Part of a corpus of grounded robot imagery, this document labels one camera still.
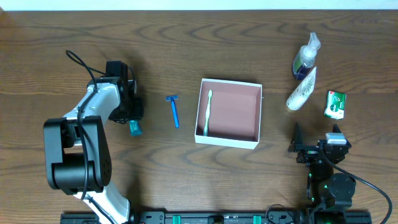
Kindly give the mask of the green white toothbrush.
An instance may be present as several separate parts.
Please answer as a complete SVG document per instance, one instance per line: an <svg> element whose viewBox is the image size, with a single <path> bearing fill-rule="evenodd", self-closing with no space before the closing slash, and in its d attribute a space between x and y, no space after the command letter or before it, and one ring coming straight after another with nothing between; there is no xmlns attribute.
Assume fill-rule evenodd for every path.
<svg viewBox="0 0 398 224"><path fill-rule="evenodd" d="M208 92L208 103L206 106L206 111L205 111L205 126L203 129L203 135L207 136L208 135L208 127L209 127L209 120L210 120L210 113L211 113L211 99L213 96L213 90L209 90Z"/></svg>

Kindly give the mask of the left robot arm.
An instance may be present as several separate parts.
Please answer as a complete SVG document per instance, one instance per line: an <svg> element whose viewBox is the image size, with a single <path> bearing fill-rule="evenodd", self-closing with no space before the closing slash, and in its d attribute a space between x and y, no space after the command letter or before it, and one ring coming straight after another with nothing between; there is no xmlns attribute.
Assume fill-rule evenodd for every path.
<svg viewBox="0 0 398 224"><path fill-rule="evenodd" d="M126 124L144 115L136 97L134 71L120 60L106 63L102 77L61 118L44 123L47 182L89 206L100 223L129 223L131 203L111 180L112 162L104 131L107 121Z"/></svg>

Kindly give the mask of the blue disposable razor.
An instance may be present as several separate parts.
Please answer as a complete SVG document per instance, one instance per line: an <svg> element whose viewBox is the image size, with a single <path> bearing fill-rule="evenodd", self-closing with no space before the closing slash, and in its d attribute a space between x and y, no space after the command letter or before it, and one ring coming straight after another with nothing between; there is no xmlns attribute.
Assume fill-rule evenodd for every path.
<svg viewBox="0 0 398 224"><path fill-rule="evenodd" d="M177 106L175 104L175 100L178 99L178 95L171 95L171 96L166 96L165 100L170 102L173 117L174 117L174 124L176 128L179 128L179 120L178 120L178 113L177 113Z"/></svg>

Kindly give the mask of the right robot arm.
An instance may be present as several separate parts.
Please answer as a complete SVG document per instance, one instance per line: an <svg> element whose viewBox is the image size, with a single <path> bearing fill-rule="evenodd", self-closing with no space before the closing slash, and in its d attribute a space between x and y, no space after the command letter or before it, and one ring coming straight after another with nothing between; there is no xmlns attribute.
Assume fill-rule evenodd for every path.
<svg viewBox="0 0 398 224"><path fill-rule="evenodd" d="M315 146L304 143L300 125L295 125L288 151L296 153L296 162L309 169L307 198L312 203L295 215L295 223L347 222L345 210L352 206L356 181L342 172L335 173L333 166L345 159L350 148L337 125Z"/></svg>

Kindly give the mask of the red green toothpaste tube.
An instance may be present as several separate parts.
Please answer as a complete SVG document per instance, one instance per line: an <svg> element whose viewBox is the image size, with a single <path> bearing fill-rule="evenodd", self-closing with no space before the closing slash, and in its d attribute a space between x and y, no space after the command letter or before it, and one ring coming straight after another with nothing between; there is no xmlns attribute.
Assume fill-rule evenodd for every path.
<svg viewBox="0 0 398 224"><path fill-rule="evenodd" d="M131 136L140 136L142 134L142 129L137 120L129 121L129 130Z"/></svg>

